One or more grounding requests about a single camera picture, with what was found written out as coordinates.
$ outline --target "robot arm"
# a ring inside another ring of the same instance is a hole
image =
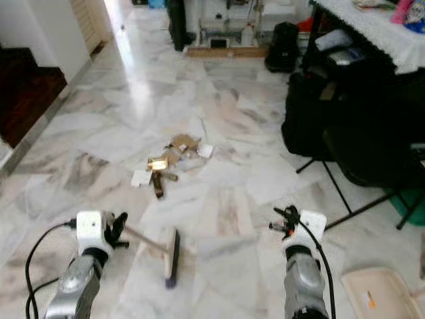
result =
[[[59,280],[58,291],[50,303],[46,319],[83,319],[90,317],[94,297],[100,287],[103,267],[117,247],[128,247],[118,239],[127,214],[114,219],[101,211],[77,214],[79,256]]]
[[[326,226],[326,217],[311,211],[298,215],[295,207],[285,211],[275,209],[287,219],[284,226],[270,223],[270,228],[285,233],[282,252],[286,256],[286,319],[328,319],[323,290],[325,281],[320,273],[319,261],[311,255],[315,243],[297,221],[307,225],[318,241]]]

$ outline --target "marble floor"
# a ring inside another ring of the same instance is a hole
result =
[[[305,158],[289,154],[280,135],[288,76],[270,74],[262,59],[189,59],[173,50],[164,11],[124,9],[113,19],[115,40],[1,185],[0,318],[24,316],[24,263],[37,237],[83,209],[127,211],[154,239],[170,225],[182,236],[175,290],[164,288],[161,257],[132,241],[106,265],[92,318],[283,318],[285,260],[281,235],[268,230],[278,220],[272,207],[346,214],[320,165],[295,174]],[[163,201],[151,187],[133,188],[132,171],[181,132],[215,145],[212,158],[175,168],[179,181],[165,182]],[[331,169],[354,207],[381,194]],[[411,291],[424,286],[422,230],[397,231],[399,219],[384,203],[326,232],[338,318],[355,318],[340,280],[350,270],[388,266]],[[34,284],[58,276],[75,253],[72,231],[52,233],[33,259]],[[53,292],[37,293],[41,312]]]

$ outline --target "staircase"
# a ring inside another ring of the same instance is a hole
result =
[[[0,49],[3,140],[15,148],[65,86],[62,71],[38,67],[30,49]]]

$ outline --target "pink item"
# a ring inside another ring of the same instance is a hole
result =
[[[413,0],[400,0],[400,2],[397,5],[396,11],[394,12],[394,15],[391,18],[391,22],[402,25],[404,23],[404,20],[407,16],[407,13],[409,11],[409,8],[412,2]]]

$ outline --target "dustpan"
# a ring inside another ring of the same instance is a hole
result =
[[[423,319],[406,284],[393,270],[358,270],[344,274],[342,282],[358,319]]]

